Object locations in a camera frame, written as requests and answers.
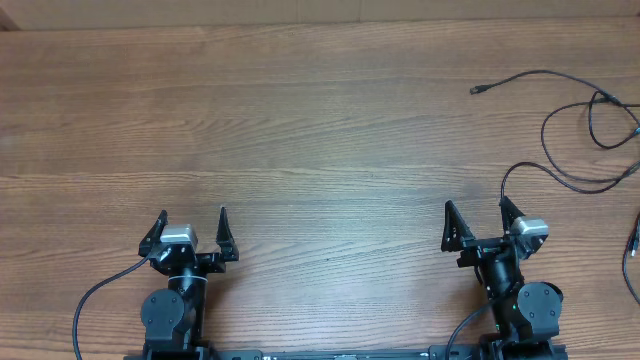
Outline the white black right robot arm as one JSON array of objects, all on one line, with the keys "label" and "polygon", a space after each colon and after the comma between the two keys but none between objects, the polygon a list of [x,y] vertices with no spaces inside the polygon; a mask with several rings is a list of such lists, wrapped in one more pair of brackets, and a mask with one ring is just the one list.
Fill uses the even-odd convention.
[{"label": "white black right robot arm", "polygon": [[[459,254],[457,266],[470,267],[485,289],[488,302],[465,318],[451,334],[444,357],[468,359],[566,359],[566,347],[555,345],[564,295],[549,282],[525,281],[520,265],[545,243],[549,227],[539,217],[524,215],[508,198],[499,203],[503,235],[478,239],[455,204],[444,205],[443,252]],[[490,311],[496,331],[476,345],[458,349],[454,342],[477,316]]]}]

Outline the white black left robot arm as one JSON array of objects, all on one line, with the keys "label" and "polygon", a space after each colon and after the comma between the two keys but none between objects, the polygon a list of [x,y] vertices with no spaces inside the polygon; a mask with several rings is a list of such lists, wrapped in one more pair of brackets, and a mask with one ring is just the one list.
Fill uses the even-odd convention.
[{"label": "white black left robot arm", "polygon": [[162,211],[139,244],[138,254],[168,278],[165,288],[152,292],[141,305],[145,327],[144,359],[217,359],[212,343],[203,337],[208,276],[224,273],[228,262],[239,260],[228,222],[220,209],[217,252],[199,253],[190,224],[171,225]]}]

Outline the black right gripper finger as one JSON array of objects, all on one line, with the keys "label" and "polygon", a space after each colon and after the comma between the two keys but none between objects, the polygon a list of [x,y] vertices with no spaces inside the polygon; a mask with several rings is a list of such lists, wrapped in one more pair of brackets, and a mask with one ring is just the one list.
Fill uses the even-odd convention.
[{"label": "black right gripper finger", "polygon": [[516,220],[523,217],[524,213],[507,196],[501,197],[499,206],[504,233],[518,234]]},{"label": "black right gripper finger", "polygon": [[444,205],[445,224],[443,229],[441,251],[459,252],[463,251],[470,242],[476,240],[469,226],[462,218],[460,212],[452,200],[448,200]]}]

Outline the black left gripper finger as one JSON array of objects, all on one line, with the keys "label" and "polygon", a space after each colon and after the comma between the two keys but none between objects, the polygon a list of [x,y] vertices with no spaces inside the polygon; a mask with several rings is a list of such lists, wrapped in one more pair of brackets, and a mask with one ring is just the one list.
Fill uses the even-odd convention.
[{"label": "black left gripper finger", "polygon": [[161,234],[167,224],[168,213],[166,210],[162,210],[153,226],[140,241],[138,248],[139,256],[147,257],[150,253],[153,252],[153,249],[160,243]]},{"label": "black left gripper finger", "polygon": [[216,244],[220,248],[221,258],[224,262],[235,262],[239,260],[239,250],[231,233],[225,207],[220,209]]}]

